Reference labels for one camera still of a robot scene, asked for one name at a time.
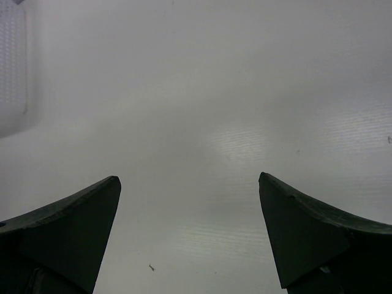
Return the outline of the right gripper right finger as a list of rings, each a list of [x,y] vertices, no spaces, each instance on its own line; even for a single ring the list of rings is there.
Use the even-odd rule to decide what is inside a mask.
[[[391,225],[335,208],[268,173],[260,205],[288,293],[391,293]]]

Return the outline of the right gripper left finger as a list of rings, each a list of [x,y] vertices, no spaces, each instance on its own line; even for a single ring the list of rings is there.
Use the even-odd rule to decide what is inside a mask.
[[[1,293],[92,293],[120,194],[109,176],[1,221]]]

